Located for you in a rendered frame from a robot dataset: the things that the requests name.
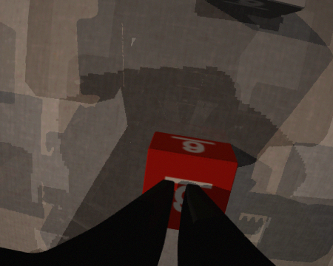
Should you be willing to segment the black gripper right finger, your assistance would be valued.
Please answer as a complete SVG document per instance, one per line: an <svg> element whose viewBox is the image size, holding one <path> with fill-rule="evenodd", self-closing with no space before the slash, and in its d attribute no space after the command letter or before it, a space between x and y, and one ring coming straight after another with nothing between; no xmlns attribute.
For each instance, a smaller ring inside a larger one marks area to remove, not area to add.
<svg viewBox="0 0 333 266"><path fill-rule="evenodd" d="M181 208L178 266L276 266L196 184Z"/></svg>

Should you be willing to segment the beige block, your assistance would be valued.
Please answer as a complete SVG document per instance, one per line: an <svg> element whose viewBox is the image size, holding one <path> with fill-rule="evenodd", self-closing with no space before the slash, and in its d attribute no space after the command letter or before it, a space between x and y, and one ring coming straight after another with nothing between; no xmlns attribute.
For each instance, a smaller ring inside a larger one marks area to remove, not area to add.
<svg viewBox="0 0 333 266"><path fill-rule="evenodd" d="M212 0L220 3L250 7L256 10L288 15L302 11L306 0Z"/></svg>

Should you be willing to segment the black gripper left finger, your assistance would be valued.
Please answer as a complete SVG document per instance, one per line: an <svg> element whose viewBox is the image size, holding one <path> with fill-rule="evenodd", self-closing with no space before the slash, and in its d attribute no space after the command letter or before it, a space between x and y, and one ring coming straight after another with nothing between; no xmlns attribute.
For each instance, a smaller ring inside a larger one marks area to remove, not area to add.
<svg viewBox="0 0 333 266"><path fill-rule="evenodd" d="M46 251L0 248L0 266L158 266L173 191L175 181L161 180L101 224Z"/></svg>

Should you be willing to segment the red block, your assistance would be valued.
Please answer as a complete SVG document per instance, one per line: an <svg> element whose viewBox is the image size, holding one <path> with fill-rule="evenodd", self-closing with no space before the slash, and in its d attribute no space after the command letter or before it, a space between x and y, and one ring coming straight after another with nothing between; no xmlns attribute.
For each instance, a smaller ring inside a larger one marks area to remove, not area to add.
<svg viewBox="0 0 333 266"><path fill-rule="evenodd" d="M225 213L237 169L231 144L155 132L148 148L143 194L161 180L175 181L167 228L179 231L187 184L199 185Z"/></svg>

